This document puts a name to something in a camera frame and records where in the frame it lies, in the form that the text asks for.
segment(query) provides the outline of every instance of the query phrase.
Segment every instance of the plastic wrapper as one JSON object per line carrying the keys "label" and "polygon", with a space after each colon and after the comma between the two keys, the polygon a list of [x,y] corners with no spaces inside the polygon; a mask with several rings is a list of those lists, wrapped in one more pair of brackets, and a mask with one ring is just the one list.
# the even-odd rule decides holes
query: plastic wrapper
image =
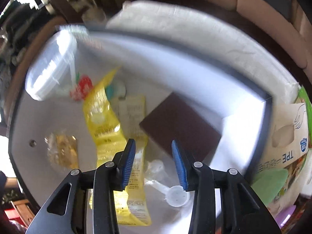
{"label": "plastic wrapper", "polygon": [[48,160],[59,173],[68,174],[78,167],[77,140],[64,132],[51,133],[46,138]]}
{"label": "plastic wrapper", "polygon": [[115,101],[113,108],[107,99],[105,88],[111,84],[118,69],[109,72],[87,95],[83,111],[87,127],[97,148],[97,167],[112,161],[114,155],[123,151],[127,138],[136,142],[136,154],[129,184],[124,191],[114,191],[114,202],[119,224],[148,226],[151,219],[147,210],[144,192],[143,163],[147,136],[139,129],[144,116],[144,97],[130,97]]}

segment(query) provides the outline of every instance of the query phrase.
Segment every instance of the plastic measuring spoon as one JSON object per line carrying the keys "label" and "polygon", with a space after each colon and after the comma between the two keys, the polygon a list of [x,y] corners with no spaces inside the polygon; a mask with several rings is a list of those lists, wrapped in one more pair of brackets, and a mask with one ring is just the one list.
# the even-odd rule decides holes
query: plastic measuring spoon
{"label": "plastic measuring spoon", "polygon": [[184,191],[182,186],[167,187],[156,180],[148,179],[144,179],[144,182],[163,193],[166,202],[172,207],[181,207],[190,199],[190,194]]}

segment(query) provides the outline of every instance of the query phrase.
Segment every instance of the yellow snack bag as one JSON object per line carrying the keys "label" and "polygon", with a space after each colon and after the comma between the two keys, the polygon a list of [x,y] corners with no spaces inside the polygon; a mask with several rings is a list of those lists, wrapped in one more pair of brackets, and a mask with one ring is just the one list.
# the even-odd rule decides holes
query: yellow snack bag
{"label": "yellow snack bag", "polygon": [[148,226],[151,219],[146,207],[144,193],[144,149],[147,136],[140,130],[139,122],[144,118],[144,97],[126,98],[115,102],[119,122],[110,102],[107,100],[105,87],[113,80],[118,68],[109,72],[87,95],[83,112],[87,127],[96,144],[97,167],[113,160],[115,153],[123,151],[127,140],[121,123],[127,131],[127,138],[136,142],[136,154],[129,184],[122,192],[114,191],[115,208],[119,224]]}

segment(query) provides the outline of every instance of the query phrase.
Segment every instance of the bin hole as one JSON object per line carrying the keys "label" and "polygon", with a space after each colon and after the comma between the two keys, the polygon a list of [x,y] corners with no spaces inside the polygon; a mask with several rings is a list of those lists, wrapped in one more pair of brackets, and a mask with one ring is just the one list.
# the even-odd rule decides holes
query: bin hole
{"label": "bin hole", "polygon": [[37,145],[37,142],[35,140],[30,140],[29,141],[29,146],[34,148]]}

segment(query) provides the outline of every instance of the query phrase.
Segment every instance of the transparent plastic container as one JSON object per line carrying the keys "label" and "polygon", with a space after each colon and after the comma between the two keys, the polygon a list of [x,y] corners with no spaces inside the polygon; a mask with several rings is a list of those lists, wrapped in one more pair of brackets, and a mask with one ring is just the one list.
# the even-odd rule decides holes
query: transparent plastic container
{"label": "transparent plastic container", "polygon": [[76,85],[76,52],[77,41],[69,32],[53,35],[29,68],[25,81],[27,93],[38,101],[70,97]]}

